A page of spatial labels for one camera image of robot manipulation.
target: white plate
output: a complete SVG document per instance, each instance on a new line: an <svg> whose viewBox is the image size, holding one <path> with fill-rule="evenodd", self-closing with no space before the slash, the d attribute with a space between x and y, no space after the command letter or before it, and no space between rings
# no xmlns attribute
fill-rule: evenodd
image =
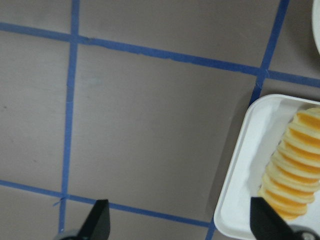
<svg viewBox="0 0 320 240"><path fill-rule="evenodd" d="M312 107L320 107L320 102L280 94L261 97L249 107L214 212L221 233L255 239L250 230L250 198L257 196L265 167L288 122L298 110ZM312 228L320 235L320 191L308 204L307 214L287 223Z"/></svg>
<svg viewBox="0 0 320 240"><path fill-rule="evenodd" d="M316 48L320 53L320 0L314 0L312 6L312 32Z"/></svg>

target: blue tape line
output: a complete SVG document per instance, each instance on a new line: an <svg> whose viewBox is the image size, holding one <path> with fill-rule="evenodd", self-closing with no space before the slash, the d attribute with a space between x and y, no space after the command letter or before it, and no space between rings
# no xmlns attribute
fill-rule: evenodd
<svg viewBox="0 0 320 240"><path fill-rule="evenodd" d="M286 12L288 9L290 0L281 0L279 3L279 7L275 16L274 24L272 27L271 35L268 41L268 44L265 49L265 53L262 59L260 71L256 77L255 86L252 91L251 99L249 102L249 106L260 97L262 87L264 85L264 81L268 73L268 68L271 63L272 56L274 54L276 44L281 32L282 25L285 20Z"/></svg>
<svg viewBox="0 0 320 240"><path fill-rule="evenodd" d="M208 228L208 232L206 233L206 236L205 236L205 240L211 240L214 236L215 230L216 230L216 226L214 222L214 217L212 217L209 228Z"/></svg>
<svg viewBox="0 0 320 240"><path fill-rule="evenodd" d="M58 191L51 191L51 190L47 190L47 189L43 189L43 188L39 188L39 187L28 186L28 185L5 181L5 180L0 180L0 185L5 186L5 187L9 187L9 188L33 192L36 194L48 195L48 196L52 196L52 197L56 197L56 198L61 198L63 196L62 193L58 192Z"/></svg>
<svg viewBox="0 0 320 240"><path fill-rule="evenodd" d="M265 81L266 75L264 72L261 72L257 77L255 81L255 86L253 88L252 94L251 94L251 99L249 102L249 106L260 97L261 90Z"/></svg>
<svg viewBox="0 0 320 240"><path fill-rule="evenodd" d="M74 92L75 78L77 67L77 52L78 52L78 32L79 32L79 11L80 1L72 0L71 9L71 39L69 50L69 66L67 76L66 104L65 104L65 132L64 132L64 150L63 150L63 167L62 167L62 184L61 191L64 198L61 199L59 211L59 233L65 229L66 205L68 197L69 171L70 171L70 156L72 143L72 122L74 108Z"/></svg>
<svg viewBox="0 0 320 240"><path fill-rule="evenodd" d="M66 208L67 208L67 201L65 198L63 198L60 201L60 208L59 208L59 226L58 226L59 233L62 233L65 230Z"/></svg>
<svg viewBox="0 0 320 240"><path fill-rule="evenodd" d="M275 16L271 35L270 35L270 38L263 56L263 60L261 63L261 67L263 69L268 69L270 66L272 56L276 49L276 44L280 35L280 31L285 20L289 2L290 0L281 0L281 2L279 3L279 7Z"/></svg>
<svg viewBox="0 0 320 240"><path fill-rule="evenodd" d="M73 201L81 202L81 203L86 203L86 204L94 204L96 202L96 200L94 200L94 199L75 196L75 195L70 195L69 199L73 200ZM115 210L120 210L120 211L130 212L130 213L134 213L134 214L140 214L140 215L146 215L149 217L160 218L160 219L170 220L170 221L183 223L183 224L190 224L190 225L204 227L204 228L208 228L210 225L209 222L205 222L205 221L200 221L200 220L190 219L190 218L186 218L186 217L160 213L160 212L156 212L156 211L145 210L145 209L131 207L131 206L125 206L125 205L111 203L111 202L109 203L109 207L111 209L115 209Z"/></svg>
<svg viewBox="0 0 320 240"><path fill-rule="evenodd" d="M288 74L288 73L283 73L278 71L271 71L271 70L269 70L268 73L269 73L268 77L270 79L320 88L320 79L293 75L293 74Z"/></svg>
<svg viewBox="0 0 320 240"><path fill-rule="evenodd" d="M107 49L128 52L132 54L142 54L149 57L160 59L171 59L173 61L190 63L194 65L200 65L210 68L217 68L222 70L228 70L233 72L241 72L244 74L256 75L259 72L258 67L247 66L243 64L237 64L227 61L220 61L205 57L192 56L188 54L176 53L171 51L165 51L145 46L132 45L127 43L121 43L116 41L104 40L99 38L88 38L79 36L78 43L83 45L100 46Z"/></svg>
<svg viewBox="0 0 320 240"><path fill-rule="evenodd" d="M170 214L140 209L140 208L131 207L131 206L110 203L110 208L130 212L130 213L135 213L135 214L147 215L147 216L154 217L154 218L166 219L166 220L170 220L170 221L174 221L174 222L195 225L195 226L204 227L204 228L209 227L209 222L190 219L190 218L186 218L186 217L174 216L174 215L170 215Z"/></svg>
<svg viewBox="0 0 320 240"><path fill-rule="evenodd" d="M26 34L26 35L31 35L35 37L59 40L64 42L69 42L71 39L71 35L67 33L43 30L43 29L28 27L28 26L20 26L20 25L5 23L5 22L0 22L0 31L6 31L11 33L17 33L17 34Z"/></svg>

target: tile floor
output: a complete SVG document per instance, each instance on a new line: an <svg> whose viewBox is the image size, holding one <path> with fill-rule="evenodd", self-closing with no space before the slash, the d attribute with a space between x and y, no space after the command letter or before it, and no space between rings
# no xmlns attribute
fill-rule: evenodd
<svg viewBox="0 0 320 240"><path fill-rule="evenodd" d="M228 240L212 220L259 96L320 101L312 2L0 0L0 221L54 239Z"/></svg>

